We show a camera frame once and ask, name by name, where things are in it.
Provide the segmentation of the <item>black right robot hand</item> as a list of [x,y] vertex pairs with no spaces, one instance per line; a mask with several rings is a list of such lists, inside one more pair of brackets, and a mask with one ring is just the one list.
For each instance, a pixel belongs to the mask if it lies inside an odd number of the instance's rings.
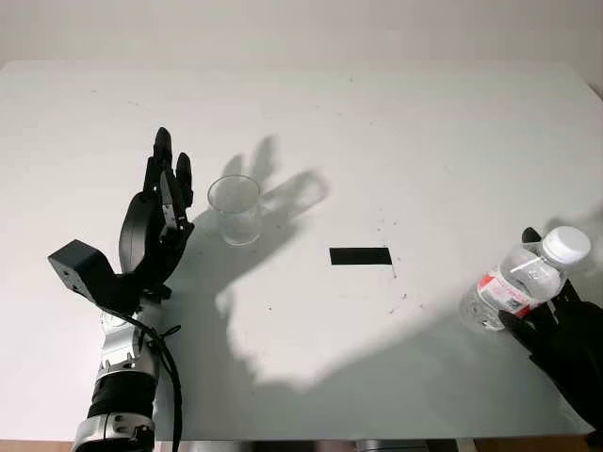
[[602,308],[564,283],[551,306],[519,317],[500,310],[499,320],[553,381],[575,412],[602,429]]

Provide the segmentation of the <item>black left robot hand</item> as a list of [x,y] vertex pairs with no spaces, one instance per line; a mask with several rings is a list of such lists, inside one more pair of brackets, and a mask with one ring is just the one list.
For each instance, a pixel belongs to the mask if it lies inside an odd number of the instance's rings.
[[161,127],[147,160],[142,190],[130,202],[119,239],[122,272],[151,290],[170,277],[184,254],[194,225],[192,171],[186,153],[172,161],[171,134]]

